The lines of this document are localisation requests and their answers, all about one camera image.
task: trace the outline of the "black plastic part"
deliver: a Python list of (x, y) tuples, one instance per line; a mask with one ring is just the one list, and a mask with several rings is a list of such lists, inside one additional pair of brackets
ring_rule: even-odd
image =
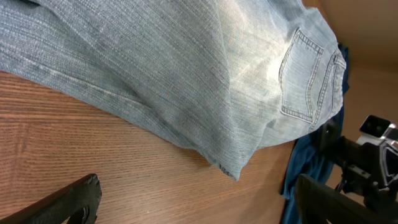
[(333, 145), (340, 137), (341, 127), (333, 119), (329, 119), (320, 127), (320, 131), (312, 133), (311, 138), (315, 143), (315, 147), (323, 152), (325, 149)]
[(390, 124), (391, 122), (389, 120), (369, 115), (359, 130), (363, 133), (380, 138), (387, 131)]
[(295, 199), (303, 224), (391, 224), (396, 223), (369, 211), (333, 189), (300, 174)]
[(101, 201), (100, 181), (89, 174), (2, 220), (0, 224), (92, 224)]

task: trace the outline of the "wood grain surface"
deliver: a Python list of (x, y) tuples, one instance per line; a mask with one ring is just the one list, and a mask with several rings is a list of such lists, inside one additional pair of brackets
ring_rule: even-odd
[(0, 72), (0, 218), (96, 173), (96, 223), (279, 223), (291, 150), (257, 151), (235, 182), (193, 150)]

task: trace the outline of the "blue cloth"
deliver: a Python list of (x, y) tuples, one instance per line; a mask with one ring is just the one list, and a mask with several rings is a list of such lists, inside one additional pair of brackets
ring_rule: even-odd
[[(347, 69), (344, 72), (343, 77), (343, 94), (345, 94), (348, 89), (348, 48), (339, 45), (341, 54), (347, 64)], [(337, 124), (341, 127), (343, 125), (344, 118), (344, 105), (336, 116), (332, 119), (335, 120)], [(297, 140), (290, 156), (290, 161), (287, 166), (284, 184), (280, 190), (280, 194), (287, 199), (284, 214), (282, 217), (282, 224), (298, 224), (301, 223), (299, 211), (294, 199), (294, 190), (296, 185), (296, 180), (299, 174), (308, 174), (313, 179), (318, 180), (320, 183), (325, 184), (329, 179), (331, 170), (333, 168), (333, 163), (328, 159), (320, 155), (315, 148), (314, 138), (311, 138), (312, 134), (303, 136)]]

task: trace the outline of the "blue jeans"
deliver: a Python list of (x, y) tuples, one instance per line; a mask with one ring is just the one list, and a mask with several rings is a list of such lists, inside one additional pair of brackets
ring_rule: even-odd
[(299, 0), (2, 0), (0, 69), (195, 149), (238, 180), (256, 149), (340, 110), (345, 61)]

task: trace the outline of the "pocket stitching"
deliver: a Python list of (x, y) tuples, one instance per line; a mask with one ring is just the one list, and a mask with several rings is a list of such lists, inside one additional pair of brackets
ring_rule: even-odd
[(338, 52), (338, 49), (335, 50), (335, 52), (333, 53), (332, 59), (329, 61), (328, 67), (326, 69), (325, 78), (323, 79), (323, 83), (322, 83), (321, 93), (320, 93), (320, 96), (319, 96), (319, 99), (318, 99), (318, 102), (317, 102), (318, 108), (317, 108), (317, 111), (315, 112), (315, 120), (312, 123), (312, 125), (310, 126), (309, 131), (313, 131), (315, 125), (318, 123), (319, 115), (320, 115), (322, 104), (323, 104), (323, 98), (325, 97), (325, 92), (326, 92), (326, 88), (327, 88), (327, 82), (329, 81), (331, 69), (333, 68), (333, 66), (338, 64), (338, 63), (335, 63), (337, 52)]
[[(307, 102), (309, 116), (305, 115), (303, 113), (299, 113), (297, 111), (294, 111), (294, 110), (289, 109), (288, 107), (284, 106), (284, 100), (283, 100), (284, 92), (282, 89), (282, 76), (283, 76), (283, 72), (285, 70), (284, 68), (285, 68), (286, 61), (290, 57), (290, 53), (291, 53), (292, 48), (293, 48), (294, 44), (296, 43), (297, 39), (300, 39), (302, 42), (304, 42), (308, 47), (310, 47), (317, 54), (317, 57), (315, 60), (315, 66), (312, 69), (312, 74), (311, 74), (311, 77), (310, 77), (310, 80), (309, 80), (309, 83), (308, 83), (308, 86), (306, 89), (307, 95), (305, 96), (305, 101)], [(320, 47), (318, 44), (316, 44), (313, 40), (309, 39), (300, 29), (297, 29), (296, 34), (292, 40), (292, 43), (289, 46), (289, 49), (287, 50), (284, 59), (282, 60), (282, 65), (279, 70), (279, 86), (280, 86), (280, 90), (282, 92), (282, 107), (281, 107), (280, 111), (283, 114), (292, 116), (294, 118), (301, 119), (308, 123), (312, 123), (313, 111), (312, 111), (312, 104), (311, 104), (311, 89), (312, 89), (313, 82), (315, 80), (315, 75), (317, 74), (317, 71), (318, 71), (319, 62), (320, 62), (320, 58), (321, 58), (322, 54), (323, 54), (323, 48)]]
[(335, 65), (336, 65), (336, 69), (335, 69), (335, 72), (333, 73), (333, 91), (332, 91), (332, 93), (331, 93), (331, 95), (332, 95), (332, 97), (331, 97), (331, 110), (330, 110), (330, 113), (329, 113), (329, 115), (328, 115), (328, 119), (330, 119), (331, 118), (331, 114), (332, 113), (335, 113), (335, 101), (336, 101), (336, 93), (335, 93), (335, 91), (336, 91), (336, 76), (337, 76), (337, 73), (338, 72), (340, 72), (340, 70), (339, 69), (346, 69), (346, 67), (345, 67), (345, 65), (342, 65), (341, 64), (341, 62), (339, 63), (339, 62), (337, 62), (336, 60), (335, 60)]

